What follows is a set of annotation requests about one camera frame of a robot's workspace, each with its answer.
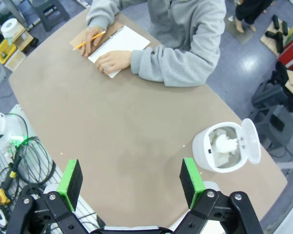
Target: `table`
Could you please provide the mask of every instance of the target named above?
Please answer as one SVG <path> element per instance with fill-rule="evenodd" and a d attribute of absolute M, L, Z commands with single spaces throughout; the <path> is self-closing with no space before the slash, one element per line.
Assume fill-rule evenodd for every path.
<path fill-rule="evenodd" d="M 194 136 L 238 116 L 207 86 L 167 88 L 130 69 L 114 79 L 72 51 L 69 42 L 85 27 L 83 11 L 52 34 L 10 77 L 12 89 L 39 138 L 61 170 L 78 158 L 81 195 L 108 225 L 169 227 L 186 210 L 179 181 Z M 119 14 L 116 20 L 159 42 Z M 286 180 L 262 148 L 258 165 L 204 180 L 229 195 L 246 192 L 261 219 Z"/>

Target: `screw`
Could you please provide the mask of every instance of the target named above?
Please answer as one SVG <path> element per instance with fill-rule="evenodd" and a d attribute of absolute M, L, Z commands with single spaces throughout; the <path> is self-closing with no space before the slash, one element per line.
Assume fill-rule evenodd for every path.
<path fill-rule="evenodd" d="M 49 196 L 49 199 L 50 200 L 54 200 L 56 198 L 56 196 L 54 195 L 54 194 L 51 194 L 50 196 Z"/>
<path fill-rule="evenodd" d="M 207 192 L 207 196 L 208 196 L 208 197 L 214 197 L 215 194 L 214 194 L 212 191 L 209 191 L 209 192 Z"/>
<path fill-rule="evenodd" d="M 30 200 L 28 198 L 25 198 L 23 201 L 24 204 L 28 204 L 29 202 L 30 202 Z"/>
<path fill-rule="evenodd" d="M 237 199 L 238 201 L 242 199 L 242 196 L 240 194 L 236 194 L 234 196 L 235 199 Z"/>

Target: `gray hoodie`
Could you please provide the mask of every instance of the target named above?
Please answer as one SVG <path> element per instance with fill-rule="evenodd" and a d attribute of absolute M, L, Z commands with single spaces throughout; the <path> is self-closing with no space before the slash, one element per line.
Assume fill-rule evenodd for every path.
<path fill-rule="evenodd" d="M 204 84 L 219 60 L 225 0 L 93 0 L 87 25 L 106 29 L 119 11 L 143 2 L 148 3 L 150 33 L 164 46 L 133 51 L 132 73 L 165 86 Z"/>

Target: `cable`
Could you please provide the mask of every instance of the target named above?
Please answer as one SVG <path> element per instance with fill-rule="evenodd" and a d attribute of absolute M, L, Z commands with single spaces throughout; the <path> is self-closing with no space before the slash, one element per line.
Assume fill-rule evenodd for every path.
<path fill-rule="evenodd" d="M 272 157 L 275 157 L 275 158 L 282 158 L 286 155 L 286 153 L 288 153 L 290 156 L 293 157 L 293 155 L 291 154 L 291 152 L 288 150 L 288 148 L 286 146 L 284 146 L 284 154 L 281 155 L 281 156 L 276 156 L 276 155 L 273 155 L 272 153 L 269 153 Z"/>
<path fill-rule="evenodd" d="M 78 219 L 80 220 L 80 219 L 83 219 L 83 218 L 86 218 L 86 217 L 88 217 L 88 216 L 92 216 L 92 215 L 95 215 L 95 214 L 96 214 L 96 213 L 93 212 L 93 213 L 87 214 L 87 215 L 85 215 L 85 216 L 82 216 L 82 217 L 80 217 L 80 218 L 78 218 Z"/>
<path fill-rule="evenodd" d="M 3 98 L 9 98 L 9 97 L 11 97 L 13 94 L 14 94 L 14 93 L 12 92 L 12 93 L 11 93 L 10 95 L 8 95 L 8 96 L 2 96 L 2 97 L 0 97 L 0 100 L 3 99 Z"/>
<path fill-rule="evenodd" d="M 25 119 L 22 116 L 20 116 L 18 114 L 14 114 L 14 113 L 7 113 L 5 115 L 7 115 L 7 116 L 18 116 L 19 118 L 21 118 L 21 120 L 24 122 L 24 125 L 25 125 L 25 128 L 26 128 L 26 135 L 27 135 L 27 138 L 28 138 L 28 126 L 27 126 L 27 123 L 26 123 Z"/>
<path fill-rule="evenodd" d="M 90 224 L 92 224 L 93 227 L 95 227 L 95 229 L 98 229 L 98 228 L 99 228 L 97 225 L 95 225 L 94 223 L 91 223 L 91 222 L 89 222 L 89 221 L 82 222 L 82 224 L 84 224 L 84 223 L 90 223 Z"/>
<path fill-rule="evenodd" d="M 34 145 L 30 145 L 31 142 L 34 142 L 38 145 L 39 149 L 41 151 L 43 151 L 44 157 L 47 160 L 47 167 L 48 167 L 48 171 L 46 174 L 46 177 L 44 179 L 41 180 L 41 170 L 42 170 L 42 166 L 41 166 L 41 160 L 40 160 L 40 155 L 38 154 L 36 148 Z M 31 154 L 36 158 L 36 161 L 38 162 L 39 165 L 39 178 L 35 177 L 35 173 L 32 171 L 32 169 L 29 167 L 28 163 L 27 163 L 27 149 L 29 150 L 29 152 L 31 152 Z M 54 161 L 50 161 L 49 157 L 48 157 L 48 153 L 46 152 L 45 148 L 42 146 L 42 144 L 40 143 L 38 137 L 33 136 L 33 137 L 29 137 L 28 139 L 24 140 L 24 142 L 22 142 L 22 144 L 17 148 L 17 151 L 15 153 L 15 159 L 17 159 L 18 157 L 22 157 L 22 161 L 20 163 L 20 166 L 23 167 L 25 169 L 25 171 L 27 171 L 27 175 L 26 176 L 24 173 L 22 173 L 23 170 L 18 169 L 18 175 L 20 176 L 21 180 L 23 180 L 25 183 L 27 184 L 31 184 L 31 183 L 37 183 L 37 184 L 44 184 L 45 182 L 47 182 L 54 174 L 54 171 L 56 169 L 56 164 Z"/>
<path fill-rule="evenodd" d="M 0 178 L 1 178 L 1 175 L 3 174 L 3 172 L 6 171 L 7 169 L 9 169 L 9 167 L 3 168 L 3 169 L 1 170 L 1 172 L 0 172 Z M 16 189 L 15 189 L 15 192 L 14 192 L 13 197 L 11 197 L 11 196 L 9 195 L 8 191 L 4 191 L 6 197 L 7 197 L 8 199 L 10 199 L 10 201 L 11 201 L 9 204 L 7 204 L 7 206 L 10 206 L 10 205 L 13 204 L 13 202 L 16 200 L 16 197 L 17 197 L 17 195 L 18 195 L 18 193 L 19 193 L 19 189 L 20 189 L 20 178 L 19 178 L 18 176 L 16 176 L 16 177 L 15 177 L 15 181 L 16 181 Z"/>
<path fill-rule="evenodd" d="M 41 197 L 44 192 L 44 187 L 39 184 L 31 184 L 25 185 L 24 188 L 21 190 L 20 195 L 37 195 Z"/>
<path fill-rule="evenodd" d="M 272 153 L 269 153 L 272 157 L 275 157 L 275 158 L 282 158 L 282 157 L 284 157 L 285 156 L 285 154 L 287 153 L 287 150 L 286 150 L 286 147 L 284 147 L 284 153 L 283 153 L 283 155 L 281 155 L 281 156 L 276 156 L 276 155 L 273 155 Z"/>
<path fill-rule="evenodd" d="M 95 214 L 96 214 L 95 212 L 90 213 L 90 214 L 87 214 L 87 215 L 85 215 L 85 216 L 82 216 L 82 217 L 78 218 L 78 220 L 81 220 L 81 219 L 83 219 L 83 218 L 86 218 L 86 217 L 88 217 L 88 216 L 95 215 Z M 82 224 L 83 224 L 83 223 L 90 223 L 90 224 L 92 224 L 96 229 L 99 228 L 97 225 L 95 225 L 94 223 L 91 223 L 91 222 L 89 222 L 89 221 L 84 221 L 84 222 L 81 222 L 81 223 L 82 223 Z"/>

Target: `notebook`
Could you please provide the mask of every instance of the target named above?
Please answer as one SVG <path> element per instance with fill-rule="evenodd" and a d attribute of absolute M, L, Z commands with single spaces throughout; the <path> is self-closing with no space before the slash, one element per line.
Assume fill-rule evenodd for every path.
<path fill-rule="evenodd" d="M 143 50 L 150 41 L 142 37 L 127 26 L 121 27 L 109 39 L 104 42 L 88 59 L 95 63 L 98 58 L 106 53 L 114 50 Z M 120 70 L 110 73 L 108 76 L 114 78 Z"/>

